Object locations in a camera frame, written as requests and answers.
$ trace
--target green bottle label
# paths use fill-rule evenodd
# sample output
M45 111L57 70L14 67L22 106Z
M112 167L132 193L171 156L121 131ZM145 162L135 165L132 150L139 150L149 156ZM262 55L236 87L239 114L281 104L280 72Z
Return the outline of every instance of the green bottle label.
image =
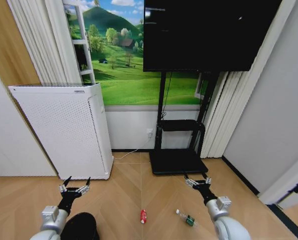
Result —
M185 222L190 225L190 226L193 226L194 224L194 218L191 217L190 215L188 215L187 219L185 220Z

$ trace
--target red can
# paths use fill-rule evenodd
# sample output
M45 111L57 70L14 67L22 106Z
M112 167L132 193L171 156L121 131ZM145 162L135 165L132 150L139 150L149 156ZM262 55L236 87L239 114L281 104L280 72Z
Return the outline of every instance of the red can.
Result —
M142 224L145 224L147 222L147 211L145 209L141 210L141 214L140 214L140 222Z

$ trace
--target grass field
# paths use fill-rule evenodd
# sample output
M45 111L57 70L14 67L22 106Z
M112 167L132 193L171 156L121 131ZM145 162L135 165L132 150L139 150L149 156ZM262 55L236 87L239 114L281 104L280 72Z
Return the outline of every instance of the grass field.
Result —
M104 103L106 105L157 105L159 98L160 74L143 72L143 52L132 53L131 65L125 66L125 49L119 46L105 45L103 53L92 53L92 64L96 82L101 83ZM116 65L112 69L110 58L116 57ZM108 64L99 63L106 58ZM167 74L166 90L170 73ZM167 104L199 104L194 97L197 85L197 74L172 73Z

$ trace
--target white wall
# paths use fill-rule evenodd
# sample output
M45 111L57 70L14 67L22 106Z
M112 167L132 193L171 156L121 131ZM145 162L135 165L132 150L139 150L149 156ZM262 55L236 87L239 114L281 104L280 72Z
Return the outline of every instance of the white wall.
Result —
M298 1L224 156L260 192L298 160Z
M0 81L0 176L55 176Z
M153 137L143 149L154 148L157 110L142 111L141 107L134 107L134 111L117 111L106 107L106 117L109 128L111 147L113 149L137 149L148 141L147 129L153 129ZM192 110L167 111L166 120L196 119L198 112ZM162 148L187 148L191 138L190 131L164 132Z

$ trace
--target baseboard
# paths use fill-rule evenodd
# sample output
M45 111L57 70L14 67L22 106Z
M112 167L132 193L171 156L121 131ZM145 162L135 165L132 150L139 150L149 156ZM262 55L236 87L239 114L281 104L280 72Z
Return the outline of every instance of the baseboard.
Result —
M245 176L243 176L242 173L240 173L239 170L235 168L235 166L230 163L230 161L225 157L222 156L222 160L229 166L229 168L244 182L244 184L255 194L258 195L260 193L259 190L256 189L255 186L252 185L252 183L249 182L249 180L246 179Z
M298 226L275 204L268 208L284 223L284 225L298 238Z
M131 151L134 151L134 150L136 150L136 149L112 149L112 152L113 153L116 153L116 152L122 152L122 153L129 153L129 152L131 152ZM138 153L149 153L149 152L151 152L151 151L153 151L154 149L139 149L139 150L137 150L137 152Z

